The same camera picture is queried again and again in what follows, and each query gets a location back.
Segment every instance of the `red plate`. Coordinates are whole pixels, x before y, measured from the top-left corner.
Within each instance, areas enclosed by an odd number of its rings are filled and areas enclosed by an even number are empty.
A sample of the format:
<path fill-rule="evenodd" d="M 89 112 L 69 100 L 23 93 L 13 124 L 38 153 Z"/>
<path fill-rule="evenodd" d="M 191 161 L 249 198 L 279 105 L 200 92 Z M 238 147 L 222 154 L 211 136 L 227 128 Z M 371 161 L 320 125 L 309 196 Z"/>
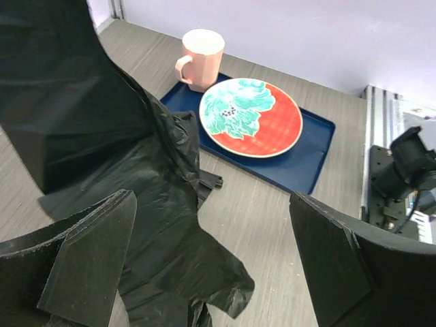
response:
<path fill-rule="evenodd" d="M 234 78 L 211 87 L 200 102 L 206 133 L 225 150 L 253 158 L 280 155 L 297 143 L 302 116 L 295 101 L 261 80 Z"/>

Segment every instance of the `mug handle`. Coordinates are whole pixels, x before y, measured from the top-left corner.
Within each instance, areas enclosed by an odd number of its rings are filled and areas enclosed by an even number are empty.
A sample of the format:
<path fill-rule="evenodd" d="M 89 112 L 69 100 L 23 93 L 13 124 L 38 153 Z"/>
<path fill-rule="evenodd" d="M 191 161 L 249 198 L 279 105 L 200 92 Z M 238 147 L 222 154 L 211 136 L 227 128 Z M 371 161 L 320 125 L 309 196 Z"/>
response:
<path fill-rule="evenodd" d="M 178 80 L 180 80 L 181 82 L 184 82 L 185 84 L 192 84 L 191 80 L 188 80 L 186 78 L 183 77 L 183 67 L 187 64 L 187 63 L 191 63 L 192 62 L 192 57 L 189 56 L 188 54 L 184 57 L 181 57 L 177 62 L 176 62 L 176 67 L 174 68 L 175 72 L 176 72 L 176 78 Z"/>

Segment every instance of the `plate rim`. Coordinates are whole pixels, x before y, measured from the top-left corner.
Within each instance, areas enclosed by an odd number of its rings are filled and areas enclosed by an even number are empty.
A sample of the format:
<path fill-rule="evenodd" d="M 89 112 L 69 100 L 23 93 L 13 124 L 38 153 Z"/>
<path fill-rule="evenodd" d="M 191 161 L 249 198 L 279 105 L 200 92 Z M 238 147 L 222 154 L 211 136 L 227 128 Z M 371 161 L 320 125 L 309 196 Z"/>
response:
<path fill-rule="evenodd" d="M 208 130 L 205 128 L 205 126 L 204 126 L 204 124 L 203 124 L 203 119 L 204 119 L 203 116 L 204 116 L 204 111 L 205 111 L 203 99 L 204 99 L 204 97 L 208 94 L 208 92 L 209 92 L 211 89 L 213 89 L 214 87 L 220 85 L 221 83 L 225 83 L 225 82 L 227 82 L 227 81 L 233 81 L 233 80 L 252 80 L 252 81 L 258 81 L 258 82 L 263 82 L 263 83 L 269 84 L 269 85 L 275 87 L 276 89 L 278 89 L 280 92 L 282 92 L 284 95 L 286 95 L 286 96 L 291 100 L 291 102 L 292 102 L 292 103 L 295 105 L 295 107 L 297 108 L 298 115 L 299 115 L 299 117 L 300 117 L 300 122 L 301 122 L 301 124 L 300 124 L 300 131 L 298 131 L 298 135 L 297 135 L 295 141 L 294 141 L 291 145 L 289 145 L 287 148 L 285 148 L 285 149 L 283 149 L 283 150 L 280 150 L 280 151 L 278 151 L 278 152 L 276 152 L 276 153 L 271 153 L 271 154 L 269 154 L 269 155 L 249 155 L 249 154 L 246 154 L 246 153 L 241 153 L 241 152 L 238 152 L 238 151 L 232 150 L 232 149 L 226 147 L 225 145 L 219 143 L 218 141 L 216 141 L 216 139 L 214 139 L 214 138 L 211 136 L 211 134 L 208 132 Z M 292 99 L 291 96 L 290 96 L 289 94 L 287 94 L 284 90 L 280 89 L 279 87 L 276 87 L 274 84 L 271 84 L 271 83 L 269 83 L 269 82 L 267 82 L 267 81 L 265 81 L 265 80 L 259 80 L 259 79 L 257 79 L 257 78 L 246 78 L 246 77 L 240 77 L 240 78 L 229 78 L 228 80 L 224 80 L 224 81 L 222 81 L 222 82 L 219 82 L 219 83 L 217 83 L 217 84 L 214 84 L 212 87 L 210 87 L 209 89 L 207 89 L 206 92 L 204 92 L 204 94 L 203 94 L 203 96 L 202 96 L 202 99 L 200 100 L 200 105 L 199 105 L 199 107 L 198 107 L 198 116 L 199 116 L 199 119 L 200 119 L 200 123 L 202 124 L 202 127 L 203 127 L 204 131 L 206 132 L 207 136 L 208 136 L 208 137 L 209 137 L 209 138 L 210 138 L 210 139 L 211 139 L 211 140 L 212 140 L 216 145 L 220 146 L 222 149 L 224 149 L 224 150 L 226 150 L 226 151 L 228 151 L 228 152 L 230 152 L 230 153 L 233 153 L 233 154 L 235 154 L 235 155 L 239 155 L 239 156 L 241 156 L 241 157 L 247 157 L 247 158 L 256 158 L 256 159 L 272 158 L 272 157 L 276 157 L 276 156 L 278 156 L 278 155 L 282 155 L 282 154 L 284 154 L 285 152 L 288 152 L 288 151 L 289 151 L 290 149 L 292 149 L 292 148 L 294 147 L 294 145 L 295 145 L 295 144 L 300 140 L 301 133 L 302 133 L 302 128 L 303 128 L 303 119 L 302 119 L 301 109 L 300 109 L 300 107 L 297 105 L 297 103 L 294 101 L 294 99 Z"/>

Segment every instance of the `white wall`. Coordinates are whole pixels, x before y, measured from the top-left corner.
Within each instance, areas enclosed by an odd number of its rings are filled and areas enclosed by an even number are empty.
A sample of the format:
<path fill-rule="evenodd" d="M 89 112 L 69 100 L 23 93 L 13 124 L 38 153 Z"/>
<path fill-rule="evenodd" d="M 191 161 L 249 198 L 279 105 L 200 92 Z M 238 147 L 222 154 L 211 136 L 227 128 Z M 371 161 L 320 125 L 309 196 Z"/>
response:
<path fill-rule="evenodd" d="M 109 0 L 88 0 L 89 11 L 97 29 L 110 17 Z"/>
<path fill-rule="evenodd" d="M 434 0 L 123 0 L 127 21 L 349 93 L 367 84 L 436 99 Z"/>

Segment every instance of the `cable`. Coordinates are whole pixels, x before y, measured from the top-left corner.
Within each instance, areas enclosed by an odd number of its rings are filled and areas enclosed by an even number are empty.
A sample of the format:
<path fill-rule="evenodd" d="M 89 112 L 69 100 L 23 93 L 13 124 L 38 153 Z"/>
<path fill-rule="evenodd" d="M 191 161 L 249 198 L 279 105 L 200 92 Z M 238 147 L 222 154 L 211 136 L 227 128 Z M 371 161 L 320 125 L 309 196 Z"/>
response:
<path fill-rule="evenodd" d="M 416 196 L 415 196 L 415 200 L 414 200 L 414 205 L 411 208 L 410 213 L 408 214 L 407 218 L 400 224 L 398 224 L 392 231 L 392 233 L 394 234 L 398 234 L 403 227 L 409 222 L 409 220 L 413 217 L 416 209 L 418 208 L 418 204 L 421 198 L 421 191 L 417 191 Z"/>

